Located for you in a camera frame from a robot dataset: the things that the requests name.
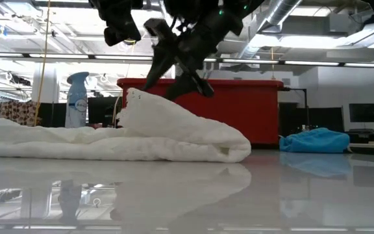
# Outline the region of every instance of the red dumpster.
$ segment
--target red dumpster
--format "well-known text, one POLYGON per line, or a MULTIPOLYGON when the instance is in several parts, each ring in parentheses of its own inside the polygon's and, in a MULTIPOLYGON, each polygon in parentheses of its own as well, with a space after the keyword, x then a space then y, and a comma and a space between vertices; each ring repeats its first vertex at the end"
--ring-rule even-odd
MULTIPOLYGON (((119 79, 123 106, 128 88, 141 89, 145 79, 119 79)), ((163 96, 173 79, 161 79, 148 92, 163 96)), ((223 122, 241 131, 252 144, 278 144, 278 89, 281 81, 243 81, 211 79, 214 97, 197 93, 183 95, 177 104, 192 113, 223 122)))

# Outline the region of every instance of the white comforter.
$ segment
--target white comforter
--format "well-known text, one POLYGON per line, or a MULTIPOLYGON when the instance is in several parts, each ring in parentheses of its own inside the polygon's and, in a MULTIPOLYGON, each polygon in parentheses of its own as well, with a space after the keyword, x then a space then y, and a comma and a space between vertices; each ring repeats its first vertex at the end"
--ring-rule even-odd
POLYGON ((251 152, 241 132, 131 88, 123 129, 25 127, 0 119, 0 157, 235 163, 251 152))

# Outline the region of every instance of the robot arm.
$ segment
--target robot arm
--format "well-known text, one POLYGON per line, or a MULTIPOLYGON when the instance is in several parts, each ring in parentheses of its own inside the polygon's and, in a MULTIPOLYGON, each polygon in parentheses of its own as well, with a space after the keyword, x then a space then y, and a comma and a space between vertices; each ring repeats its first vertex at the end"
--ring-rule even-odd
MULTIPOLYGON (((132 8, 141 8, 143 0, 89 0, 98 9, 99 16, 106 21, 105 41, 113 46, 125 40, 141 40, 131 16, 132 8)), ((244 17, 256 10, 264 0, 163 0, 167 12, 184 22, 177 27, 176 35, 164 19, 149 19, 144 27, 151 36, 158 37, 153 46, 154 57, 147 75, 144 90, 152 88, 172 65, 183 70, 168 88, 166 98, 173 100, 180 95, 199 92, 212 97, 214 91, 206 80, 200 78, 196 70, 203 69, 207 56, 216 53, 216 46, 228 32, 239 35, 244 17)), ((374 0, 364 0, 374 9, 374 0)))

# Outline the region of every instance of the ceiling pipe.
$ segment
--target ceiling pipe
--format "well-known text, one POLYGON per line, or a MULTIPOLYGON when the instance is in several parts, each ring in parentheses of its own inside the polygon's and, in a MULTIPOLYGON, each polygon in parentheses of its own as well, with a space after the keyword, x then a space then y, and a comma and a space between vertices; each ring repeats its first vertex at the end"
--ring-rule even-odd
POLYGON ((258 46, 255 46, 258 41, 257 34, 262 31, 280 33, 282 30, 282 23, 302 1, 303 0, 271 0, 268 9, 253 18, 251 26, 249 27, 249 34, 252 33, 253 37, 239 53, 238 58, 252 59, 260 49, 258 46))

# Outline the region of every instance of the white floor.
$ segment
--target white floor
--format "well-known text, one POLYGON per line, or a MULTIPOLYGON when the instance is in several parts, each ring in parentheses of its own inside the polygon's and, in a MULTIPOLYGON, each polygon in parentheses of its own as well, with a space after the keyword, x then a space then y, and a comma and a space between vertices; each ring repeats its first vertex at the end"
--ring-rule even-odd
POLYGON ((240 164, 0 158, 0 233, 313 232, 374 233, 374 156, 255 151, 240 164))

